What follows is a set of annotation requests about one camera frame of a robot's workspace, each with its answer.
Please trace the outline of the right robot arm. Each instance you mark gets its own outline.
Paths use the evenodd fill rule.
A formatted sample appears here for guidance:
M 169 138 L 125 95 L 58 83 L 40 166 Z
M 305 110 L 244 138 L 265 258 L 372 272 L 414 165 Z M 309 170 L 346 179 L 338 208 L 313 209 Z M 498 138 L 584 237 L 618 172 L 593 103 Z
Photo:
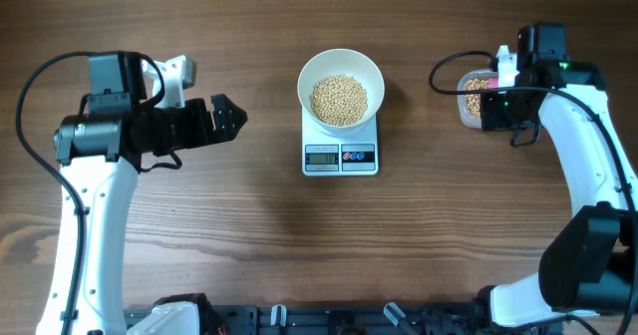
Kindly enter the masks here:
M 526 329 L 574 315 L 637 311 L 637 175 L 614 131 L 597 66 L 570 60 L 563 25 L 522 27 L 517 50 L 491 63 L 497 89 L 480 101 L 485 131 L 547 130 L 571 199 L 569 222 L 535 273 L 484 292 L 487 326 Z

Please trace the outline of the pink plastic measuring scoop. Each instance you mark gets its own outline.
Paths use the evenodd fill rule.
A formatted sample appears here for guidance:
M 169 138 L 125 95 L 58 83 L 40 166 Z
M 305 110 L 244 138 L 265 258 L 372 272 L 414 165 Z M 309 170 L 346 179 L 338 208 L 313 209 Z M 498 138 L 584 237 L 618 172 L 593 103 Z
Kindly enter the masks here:
M 497 88 L 497 87 L 498 87 L 498 78 L 492 78 L 492 79 L 490 79 L 490 80 L 489 80 L 489 82 L 488 82 L 488 84 L 489 84 L 489 87 L 490 87 L 491 89 L 495 89 L 495 88 Z

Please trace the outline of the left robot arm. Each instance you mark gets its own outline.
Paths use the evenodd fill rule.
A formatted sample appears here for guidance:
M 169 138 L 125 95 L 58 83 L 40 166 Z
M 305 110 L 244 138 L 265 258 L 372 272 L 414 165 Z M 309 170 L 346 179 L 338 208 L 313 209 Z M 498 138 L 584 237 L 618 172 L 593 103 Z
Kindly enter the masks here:
M 179 169 L 177 152 L 234 140 L 245 111 L 225 95 L 187 100 L 195 64 L 185 56 L 157 63 L 127 51 L 88 53 L 90 92 L 54 134 L 62 186 L 61 226 L 50 295 L 39 334 L 220 333 L 223 321 L 204 296 L 164 300 L 166 309 L 129 327 L 123 308 L 126 224 L 142 157 L 169 156 L 157 168 Z

